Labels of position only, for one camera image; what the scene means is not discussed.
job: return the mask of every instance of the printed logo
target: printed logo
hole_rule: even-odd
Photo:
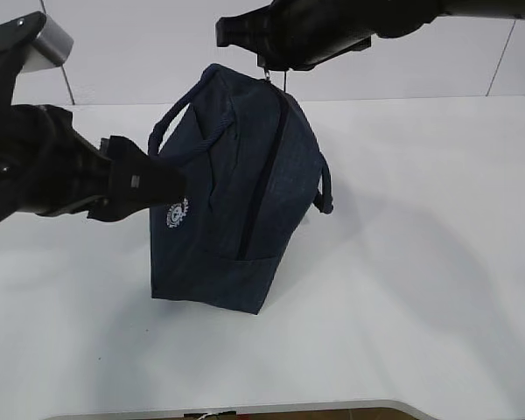
[[[167,226],[169,229],[177,228],[188,212],[189,200],[187,198],[185,198],[182,203],[169,207],[169,212],[167,212]]]

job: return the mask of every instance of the white table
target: white table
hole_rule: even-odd
[[[75,126],[145,145],[167,108],[74,108]],[[0,225],[0,420],[525,418],[525,98],[304,109],[336,211],[310,211],[259,317],[150,300],[147,213]]]

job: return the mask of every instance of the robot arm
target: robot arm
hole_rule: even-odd
[[[316,65],[399,38],[438,16],[525,19],[525,0],[274,0],[216,25],[218,46],[235,45],[274,71]]]
[[[185,194],[182,175],[128,138],[103,139],[97,150],[73,129],[71,112],[11,106],[19,73],[62,65],[72,43],[41,12],[0,25],[0,221],[15,212],[120,221]]]

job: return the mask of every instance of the navy blue bag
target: navy blue bag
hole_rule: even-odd
[[[224,66],[211,65],[155,126],[149,155],[187,178],[183,202],[150,210],[153,298],[257,314],[311,204],[333,211],[331,175],[298,103]]]

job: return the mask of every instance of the bag strap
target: bag strap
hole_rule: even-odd
[[[334,209],[333,205],[333,182],[331,181],[331,171],[329,165],[325,160],[323,154],[323,169],[321,172],[321,178],[323,180],[323,192],[317,192],[317,196],[313,201],[313,205],[322,213],[322,214],[331,214]]]
[[[148,156],[158,157],[159,149],[161,144],[164,142],[164,134],[169,129],[169,126],[173,120],[179,115],[179,113],[189,105],[194,98],[206,87],[210,80],[217,73],[217,66],[210,66],[200,78],[200,81],[194,85],[191,90],[188,91],[185,96],[173,105],[167,114],[154,126],[154,130],[150,134],[150,139],[148,142]],[[196,158],[198,155],[208,151],[214,143],[218,141],[224,131],[235,122],[235,114],[230,108],[226,114],[220,119],[220,122],[216,126],[213,133],[203,142],[197,144],[192,150],[189,150],[186,153],[181,155],[171,157],[172,165],[183,165],[191,159]]]

